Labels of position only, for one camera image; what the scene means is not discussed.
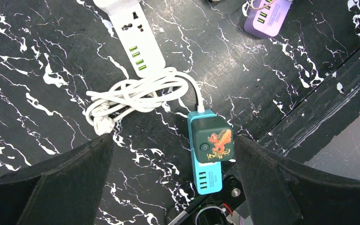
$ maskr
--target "dark green adapter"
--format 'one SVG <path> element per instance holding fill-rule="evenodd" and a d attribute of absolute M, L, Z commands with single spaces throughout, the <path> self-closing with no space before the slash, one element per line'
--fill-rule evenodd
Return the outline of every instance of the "dark green adapter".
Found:
<path fill-rule="evenodd" d="M 233 130 L 222 117 L 195 119 L 191 130 L 198 162 L 214 163 L 234 157 Z"/>

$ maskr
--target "red wire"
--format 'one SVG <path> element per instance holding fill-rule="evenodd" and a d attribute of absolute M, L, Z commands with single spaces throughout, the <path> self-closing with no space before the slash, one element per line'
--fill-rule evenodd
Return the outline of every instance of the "red wire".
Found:
<path fill-rule="evenodd" d="M 228 207 L 228 205 L 226 203 L 223 203 L 223 206 L 228 210 L 230 215 L 233 216 L 233 211 L 230 209 L 230 207 Z"/>

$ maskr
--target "metal bolt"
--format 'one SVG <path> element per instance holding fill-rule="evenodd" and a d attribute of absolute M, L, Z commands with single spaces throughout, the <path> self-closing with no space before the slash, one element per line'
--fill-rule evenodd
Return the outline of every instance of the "metal bolt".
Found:
<path fill-rule="evenodd" d="M 233 197 L 238 197 L 240 194 L 241 194 L 241 190 L 239 190 L 238 188 L 234 188 L 234 189 L 231 191 L 231 195 L 232 195 Z"/>

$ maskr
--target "round button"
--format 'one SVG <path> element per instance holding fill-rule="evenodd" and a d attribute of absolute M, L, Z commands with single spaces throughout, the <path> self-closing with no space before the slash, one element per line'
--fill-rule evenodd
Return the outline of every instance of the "round button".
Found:
<path fill-rule="evenodd" d="M 210 146 L 207 143 L 203 143 L 199 148 L 201 149 L 201 151 L 209 151 Z"/>

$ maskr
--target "table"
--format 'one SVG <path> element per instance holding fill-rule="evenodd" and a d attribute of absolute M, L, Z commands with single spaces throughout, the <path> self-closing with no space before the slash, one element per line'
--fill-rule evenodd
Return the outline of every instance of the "table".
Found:
<path fill-rule="evenodd" d="M 255 141 L 360 47 L 360 0 L 297 0 L 280 35 L 265 40 L 242 30 L 245 0 L 142 7 L 167 66 L 193 76 L 206 106 Z M 0 176 L 95 138 L 85 92 L 128 78 L 138 79 L 91 0 L 0 0 Z M 96 224 L 164 224 L 196 197 L 186 122 L 195 103 L 190 89 L 117 123 Z"/>

